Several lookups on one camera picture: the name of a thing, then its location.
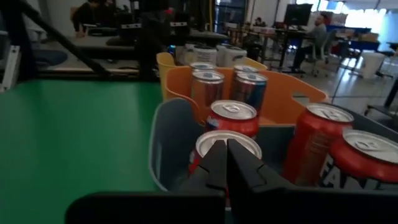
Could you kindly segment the blue-grey plastic bin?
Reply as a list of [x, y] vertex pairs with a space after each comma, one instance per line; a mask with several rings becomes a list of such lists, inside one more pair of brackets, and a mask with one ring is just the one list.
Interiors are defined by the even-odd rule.
[[[193, 118], [193, 109], [187, 100], [175, 98], [161, 103], [155, 111], [149, 149], [149, 170], [159, 189], [177, 191], [188, 179], [190, 154], [204, 132]], [[262, 160], [267, 177], [257, 191], [273, 189], [327, 192], [325, 188], [297, 187], [281, 177], [287, 148], [295, 134], [295, 126], [276, 124], [259, 129], [256, 142], [262, 149]]]

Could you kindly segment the orange plastic bin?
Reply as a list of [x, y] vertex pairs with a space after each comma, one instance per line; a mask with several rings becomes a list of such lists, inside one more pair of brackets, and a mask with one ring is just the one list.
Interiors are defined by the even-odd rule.
[[[325, 92], [305, 83], [301, 79], [290, 75], [261, 70], [260, 74], [268, 78], [265, 97], [259, 115], [261, 126], [291, 126], [296, 123], [298, 116], [305, 110], [305, 105], [294, 99], [295, 93], [306, 96], [311, 103], [327, 102]], [[183, 98], [192, 107], [194, 120], [203, 125], [209, 108], [190, 98], [192, 87], [192, 69], [179, 66], [168, 69], [161, 77], [166, 100]]]

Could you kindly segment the black flat monitor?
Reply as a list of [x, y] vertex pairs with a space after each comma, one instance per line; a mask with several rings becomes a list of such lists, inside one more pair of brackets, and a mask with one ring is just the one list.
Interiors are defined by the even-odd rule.
[[288, 4], [284, 24], [287, 26], [306, 26], [312, 12], [312, 6], [312, 4]]

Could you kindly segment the yellow plastic bin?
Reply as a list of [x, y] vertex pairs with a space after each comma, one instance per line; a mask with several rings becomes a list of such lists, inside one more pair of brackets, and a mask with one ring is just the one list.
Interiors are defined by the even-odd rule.
[[[167, 52], [162, 52], [162, 53], [157, 54], [156, 59], [157, 59], [157, 64], [158, 64], [158, 69], [159, 69], [159, 78], [160, 78], [163, 100], [167, 100], [167, 99], [169, 99], [169, 96], [167, 95], [166, 89], [165, 89], [165, 75], [168, 70], [176, 67], [175, 60], [174, 60], [173, 56]], [[252, 67], [254, 67], [256, 69], [260, 69], [260, 70], [268, 69], [264, 64], [257, 62], [256, 60], [250, 59], [248, 57], [244, 58], [243, 64], [252, 66]]]

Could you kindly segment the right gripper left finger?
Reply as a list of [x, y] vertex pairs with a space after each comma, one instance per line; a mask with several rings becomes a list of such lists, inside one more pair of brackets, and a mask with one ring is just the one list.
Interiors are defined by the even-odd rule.
[[216, 140], [204, 156], [195, 151], [188, 179], [181, 184], [179, 190], [226, 195], [226, 168], [226, 143], [224, 140]]

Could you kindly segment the white Celsius can black lid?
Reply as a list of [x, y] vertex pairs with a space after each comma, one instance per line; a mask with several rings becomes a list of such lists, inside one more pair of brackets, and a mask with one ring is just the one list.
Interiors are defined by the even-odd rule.
[[190, 65], [193, 62], [205, 62], [216, 65], [217, 50], [206, 45], [186, 47], [182, 55], [182, 63]]
[[234, 67], [244, 64], [247, 51], [233, 45], [221, 44], [216, 46], [216, 64], [219, 67]]

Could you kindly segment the black diagonal frame brace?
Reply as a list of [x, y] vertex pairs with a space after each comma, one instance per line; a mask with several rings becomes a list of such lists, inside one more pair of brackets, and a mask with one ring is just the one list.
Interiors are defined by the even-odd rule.
[[110, 77], [112, 73], [102, 67], [100, 64], [95, 62], [86, 56], [83, 51], [81, 51], [76, 45], [70, 42], [63, 34], [54, 29], [51, 25], [46, 23], [39, 13], [31, 7], [28, 3], [23, 0], [16, 0], [19, 10], [21, 13], [25, 14], [29, 19], [35, 22], [39, 27], [43, 28], [48, 34], [50, 34], [59, 44], [65, 47], [69, 52], [81, 60], [85, 65], [87, 65], [92, 71], [97, 73], [101, 77]]

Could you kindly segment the black side desk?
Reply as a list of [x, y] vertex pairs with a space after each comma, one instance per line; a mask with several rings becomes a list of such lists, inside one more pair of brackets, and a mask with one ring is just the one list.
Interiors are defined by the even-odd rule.
[[[86, 36], [80, 39], [74, 37], [69, 38], [69, 41], [80, 49], [86, 56], [94, 59], [112, 59], [112, 60], [137, 60], [138, 53], [136, 52], [136, 44], [129, 44], [123, 42], [119, 37], [94, 37]], [[172, 34], [170, 36], [170, 43], [172, 45], [183, 47], [187, 42], [197, 42], [209, 46], [216, 46], [219, 43], [229, 41], [229, 37], [223, 34], [214, 32], [200, 32], [192, 30], [188, 36], [177, 36]], [[64, 68], [68, 62], [71, 62], [73, 56], [67, 49], [54, 40], [46, 40], [40, 44], [42, 50], [60, 50], [68, 55], [68, 59], [60, 64], [51, 65], [51, 69]]]

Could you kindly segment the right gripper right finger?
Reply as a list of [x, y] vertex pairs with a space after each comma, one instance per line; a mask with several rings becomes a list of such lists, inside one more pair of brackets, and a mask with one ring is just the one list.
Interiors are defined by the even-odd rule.
[[237, 140], [227, 140], [227, 154], [230, 199], [247, 198], [268, 190], [295, 188], [295, 185], [281, 177]]

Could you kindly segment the blue silver Red Bull can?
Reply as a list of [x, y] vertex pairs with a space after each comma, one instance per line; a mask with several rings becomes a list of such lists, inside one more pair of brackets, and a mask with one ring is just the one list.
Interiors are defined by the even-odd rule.
[[222, 99], [224, 75], [216, 71], [201, 70], [192, 73], [191, 99], [202, 113], [208, 112], [211, 104]]
[[192, 69], [193, 72], [202, 72], [202, 71], [208, 72], [216, 70], [215, 65], [207, 62], [193, 62], [190, 64], [190, 68]]
[[235, 65], [233, 68], [236, 73], [238, 73], [238, 72], [257, 73], [258, 72], [257, 68], [254, 68], [249, 65], [239, 64], [239, 65]]
[[268, 78], [249, 72], [238, 72], [233, 78], [230, 100], [241, 101], [251, 105], [259, 114], [265, 96]]

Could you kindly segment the office chair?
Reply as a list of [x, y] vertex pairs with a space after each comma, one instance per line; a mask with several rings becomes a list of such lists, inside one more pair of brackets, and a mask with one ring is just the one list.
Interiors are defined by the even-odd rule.
[[319, 48], [317, 49], [317, 47], [314, 45], [313, 49], [312, 49], [312, 75], [314, 77], [317, 77], [320, 74], [319, 69], [317, 68], [317, 63], [318, 62], [324, 62], [325, 64], [329, 63], [329, 56], [331, 54], [331, 47], [332, 47], [332, 43], [336, 37], [336, 33], [337, 30], [331, 30], [327, 36], [325, 41], [321, 44], [321, 46], [319, 46]]

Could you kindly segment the black frame post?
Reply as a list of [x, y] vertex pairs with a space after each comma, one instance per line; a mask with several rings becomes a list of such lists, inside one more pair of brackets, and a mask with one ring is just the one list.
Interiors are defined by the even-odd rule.
[[11, 44], [20, 47], [21, 61], [18, 81], [31, 80], [37, 76], [37, 67], [18, 2], [17, 0], [3, 0], [0, 2], [0, 9]]

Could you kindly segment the white trash bin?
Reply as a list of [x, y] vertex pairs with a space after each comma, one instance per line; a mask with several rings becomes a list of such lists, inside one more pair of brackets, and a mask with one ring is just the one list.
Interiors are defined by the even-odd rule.
[[363, 52], [361, 54], [361, 74], [364, 79], [371, 79], [382, 65], [385, 55], [379, 52]]

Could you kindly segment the white metal frame bracket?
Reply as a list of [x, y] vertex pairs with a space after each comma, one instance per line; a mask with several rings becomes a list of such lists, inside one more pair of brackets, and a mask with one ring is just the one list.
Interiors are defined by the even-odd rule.
[[0, 83], [0, 93], [4, 93], [16, 84], [19, 76], [20, 61], [21, 48], [18, 45], [11, 45], [7, 55], [4, 76]]

